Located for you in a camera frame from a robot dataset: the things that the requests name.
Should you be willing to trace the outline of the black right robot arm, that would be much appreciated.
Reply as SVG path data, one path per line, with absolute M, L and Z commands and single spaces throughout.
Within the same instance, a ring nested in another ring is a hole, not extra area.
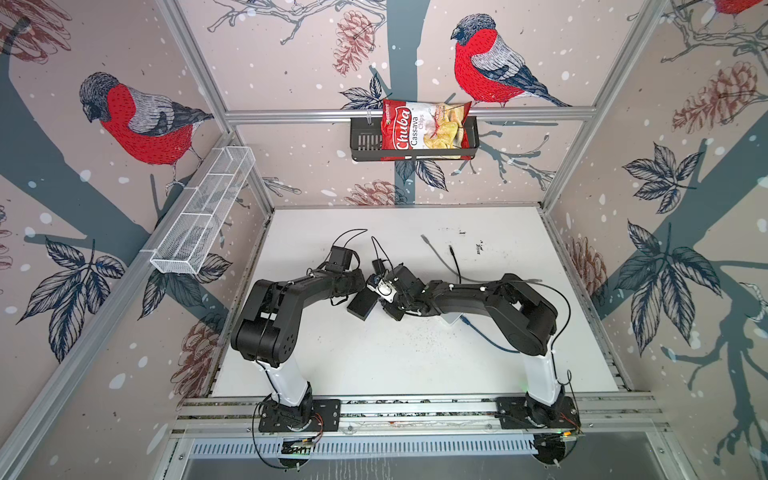
M 367 288 L 397 321 L 405 315 L 448 319 L 472 314 L 492 319 L 524 362 L 525 413 L 513 417 L 535 427 L 547 426 L 560 417 L 564 388 L 549 351 L 558 311 L 517 275 L 507 273 L 499 280 L 480 284 L 424 283 L 400 264 L 391 272 L 372 275 Z

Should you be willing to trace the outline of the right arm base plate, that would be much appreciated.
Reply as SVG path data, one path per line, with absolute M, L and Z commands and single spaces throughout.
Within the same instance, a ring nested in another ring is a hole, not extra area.
M 495 417 L 505 430 L 575 430 L 581 427 L 579 411 L 570 396 L 563 396 L 551 406 L 528 396 L 498 397 L 496 407 Z

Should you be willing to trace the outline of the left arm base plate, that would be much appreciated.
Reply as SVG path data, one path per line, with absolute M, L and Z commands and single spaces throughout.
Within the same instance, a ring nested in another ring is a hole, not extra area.
M 337 399 L 306 400 L 297 406 L 283 405 L 273 399 L 261 403 L 256 413 L 260 433 L 336 432 L 339 428 L 341 402 Z

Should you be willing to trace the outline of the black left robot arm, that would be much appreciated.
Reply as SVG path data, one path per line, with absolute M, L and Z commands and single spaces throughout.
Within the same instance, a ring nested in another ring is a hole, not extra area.
M 281 415 L 296 428 L 313 417 L 309 381 L 292 358 L 304 308 L 324 300 L 348 299 L 365 288 L 357 252 L 333 246 L 328 259 L 304 276 L 288 281 L 257 281 L 230 335 L 231 348 L 266 372 L 274 394 L 264 401 L 269 414 Z

